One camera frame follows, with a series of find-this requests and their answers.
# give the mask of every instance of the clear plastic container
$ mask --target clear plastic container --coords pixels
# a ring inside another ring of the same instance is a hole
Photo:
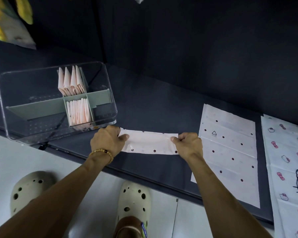
[[[93,121],[69,126],[66,101],[58,90],[57,70],[77,65],[88,84],[87,93]],[[117,108],[106,66],[88,62],[0,74],[0,103],[6,135],[10,140],[32,145],[101,128],[116,123]]]

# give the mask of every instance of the finger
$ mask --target finger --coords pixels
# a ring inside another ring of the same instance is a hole
[[[114,126],[114,125],[108,125],[107,127],[106,127],[106,129],[111,133],[111,134],[113,134],[113,135],[119,135],[119,133],[120,133],[120,128],[119,127],[117,127],[117,126]]]
[[[172,136],[172,137],[170,138],[170,140],[171,140],[172,143],[174,143],[174,144],[177,144],[177,143],[180,143],[180,142],[181,142],[177,137],[174,137],[174,136]]]
[[[180,134],[180,135],[179,135],[179,140],[183,140],[183,139],[185,139],[185,138],[187,137],[188,134],[189,134],[188,132],[184,132],[184,133]]]
[[[129,139],[129,135],[128,134],[124,134],[118,137],[118,139],[122,142],[126,142]]]

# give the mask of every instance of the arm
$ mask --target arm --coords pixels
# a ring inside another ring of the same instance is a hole
[[[91,140],[91,149],[103,148],[116,156],[129,137],[118,138],[119,132],[115,126],[100,129]],[[0,227],[0,238],[62,237],[87,191],[109,161],[108,154],[93,153],[84,164],[4,223]]]
[[[209,168],[196,133],[183,133],[171,140],[194,174],[214,238],[271,238]]]

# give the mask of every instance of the person's right hand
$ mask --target person's right hand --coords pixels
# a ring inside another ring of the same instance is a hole
[[[177,147],[179,155],[188,162],[190,158],[203,159],[202,140],[197,133],[182,133],[177,137],[171,137],[172,143]]]

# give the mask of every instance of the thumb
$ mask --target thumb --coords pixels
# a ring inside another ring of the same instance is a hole
[[[129,135],[128,134],[124,134],[118,137],[118,139],[120,141],[126,142],[129,139]]]
[[[171,140],[172,143],[174,143],[175,145],[176,145],[177,143],[180,143],[180,142],[181,142],[181,140],[179,140],[177,137],[174,137],[174,136],[172,136],[172,137],[170,138],[170,140]]]

